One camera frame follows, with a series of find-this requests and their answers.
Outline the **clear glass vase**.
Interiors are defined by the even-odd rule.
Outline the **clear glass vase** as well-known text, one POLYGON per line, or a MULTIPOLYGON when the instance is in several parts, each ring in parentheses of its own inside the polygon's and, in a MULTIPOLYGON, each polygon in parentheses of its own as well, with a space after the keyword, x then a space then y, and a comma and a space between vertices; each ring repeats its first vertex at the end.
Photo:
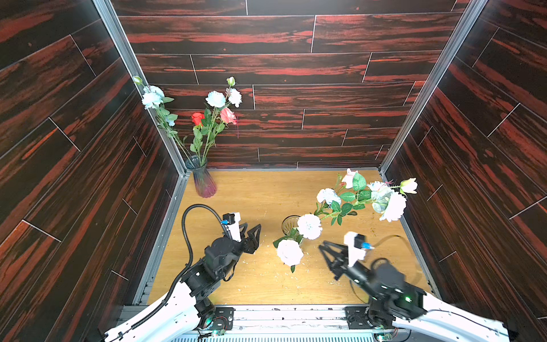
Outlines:
POLYGON ((297 228, 299 218, 298 215, 290 215, 283 220, 281 230, 284 235, 290 235, 292 229, 297 228))

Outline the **blue white flower spray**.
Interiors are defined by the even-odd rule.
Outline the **blue white flower spray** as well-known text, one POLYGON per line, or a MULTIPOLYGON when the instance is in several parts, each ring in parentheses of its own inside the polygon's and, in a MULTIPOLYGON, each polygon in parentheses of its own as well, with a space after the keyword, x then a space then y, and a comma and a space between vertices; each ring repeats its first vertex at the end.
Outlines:
POLYGON ((407 196, 417 194, 418 183, 408 178, 398 184, 392 182, 367 182, 357 170, 347 169, 337 176, 333 188, 325 188, 316 196, 314 215, 330 219, 332 225, 341 225, 347 216, 356 216, 367 207, 380 215, 381 221, 400 220, 407 207, 407 196))

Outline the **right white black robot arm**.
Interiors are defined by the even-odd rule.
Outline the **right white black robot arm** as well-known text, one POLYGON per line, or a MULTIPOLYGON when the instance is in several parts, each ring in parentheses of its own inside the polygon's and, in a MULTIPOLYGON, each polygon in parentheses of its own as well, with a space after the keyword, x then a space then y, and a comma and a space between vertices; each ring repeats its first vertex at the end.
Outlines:
POLYGON ((365 322, 372 328, 406 329, 439 341, 514 341, 507 324, 453 306, 406 281, 386 258, 369 266, 353 244, 324 242, 319 251, 334 279, 346 276, 368 296, 365 322))

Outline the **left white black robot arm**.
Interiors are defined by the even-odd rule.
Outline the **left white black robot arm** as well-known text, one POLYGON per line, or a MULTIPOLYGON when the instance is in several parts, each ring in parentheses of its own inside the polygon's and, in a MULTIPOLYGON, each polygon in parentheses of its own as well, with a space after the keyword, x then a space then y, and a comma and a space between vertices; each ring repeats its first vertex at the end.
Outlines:
POLYGON ((229 279, 243 253, 259 248, 261 225, 239 226, 238 242, 223 236, 205 249, 205 256, 177 276, 166 295, 139 314, 108 330, 103 341, 170 341, 176 336, 206 326, 215 306, 209 300, 222 281, 229 279))

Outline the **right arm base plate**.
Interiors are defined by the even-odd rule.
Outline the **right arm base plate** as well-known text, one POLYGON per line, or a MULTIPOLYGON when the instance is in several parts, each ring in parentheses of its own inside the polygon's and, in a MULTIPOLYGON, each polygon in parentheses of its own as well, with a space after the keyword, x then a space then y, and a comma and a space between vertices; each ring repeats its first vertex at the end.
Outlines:
POLYGON ((380 314, 369 306, 346 306, 346 321, 350 330, 382 329, 385 327, 380 314))

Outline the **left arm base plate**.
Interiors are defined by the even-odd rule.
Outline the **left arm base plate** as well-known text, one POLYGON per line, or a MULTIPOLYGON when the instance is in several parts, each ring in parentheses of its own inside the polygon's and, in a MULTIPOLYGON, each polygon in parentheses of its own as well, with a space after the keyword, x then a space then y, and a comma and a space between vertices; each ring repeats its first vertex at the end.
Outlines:
POLYGON ((235 308, 216 306, 212 316, 206 320, 207 331, 230 331, 233 329, 235 308))

